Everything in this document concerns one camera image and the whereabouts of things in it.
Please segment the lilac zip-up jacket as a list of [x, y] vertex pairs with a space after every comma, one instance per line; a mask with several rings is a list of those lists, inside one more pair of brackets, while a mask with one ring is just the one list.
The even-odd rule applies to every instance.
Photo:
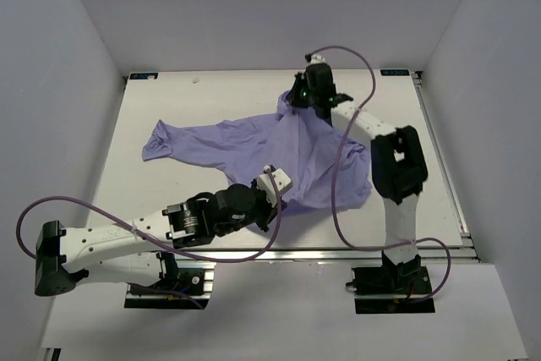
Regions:
[[280, 95], [271, 114], [185, 128], [158, 121], [142, 158], [215, 168], [243, 184], [272, 165], [292, 180], [284, 200], [293, 212], [358, 208], [372, 189], [369, 151], [342, 135], [313, 109], [292, 108]]

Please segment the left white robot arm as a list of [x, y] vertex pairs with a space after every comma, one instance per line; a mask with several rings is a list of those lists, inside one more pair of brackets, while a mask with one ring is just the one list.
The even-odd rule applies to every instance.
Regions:
[[36, 243], [35, 294], [52, 297], [78, 285], [126, 282], [168, 293], [180, 285], [175, 254], [211, 243], [251, 224], [267, 231], [292, 180], [281, 170], [249, 186], [235, 183], [200, 193], [162, 211], [121, 225], [43, 225]]

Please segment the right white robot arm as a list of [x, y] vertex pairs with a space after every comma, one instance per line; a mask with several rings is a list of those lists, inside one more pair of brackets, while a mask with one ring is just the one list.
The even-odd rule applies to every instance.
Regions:
[[295, 75], [287, 100], [293, 107], [313, 109], [318, 118], [369, 148], [369, 173], [385, 209], [382, 260], [388, 266], [381, 280], [388, 290], [399, 293], [413, 280], [409, 267], [420, 267], [416, 209], [428, 168], [418, 131], [411, 125], [399, 128], [355, 107], [351, 96], [336, 91], [324, 58], [314, 54], [307, 59], [306, 68]]

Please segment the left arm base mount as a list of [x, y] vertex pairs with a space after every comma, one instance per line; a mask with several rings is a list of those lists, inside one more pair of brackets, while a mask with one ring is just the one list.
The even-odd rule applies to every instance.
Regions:
[[148, 287], [130, 285], [124, 300], [125, 309], [206, 308], [214, 281], [214, 266], [177, 260], [167, 252], [151, 256], [159, 263], [159, 279]]

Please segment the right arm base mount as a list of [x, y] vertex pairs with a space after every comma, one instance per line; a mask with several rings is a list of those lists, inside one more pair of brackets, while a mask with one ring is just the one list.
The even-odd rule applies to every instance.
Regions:
[[429, 296], [433, 289], [428, 270], [420, 258], [408, 270], [385, 260], [380, 266], [352, 268], [352, 280], [345, 284], [354, 296], [357, 315], [434, 314], [435, 306]]

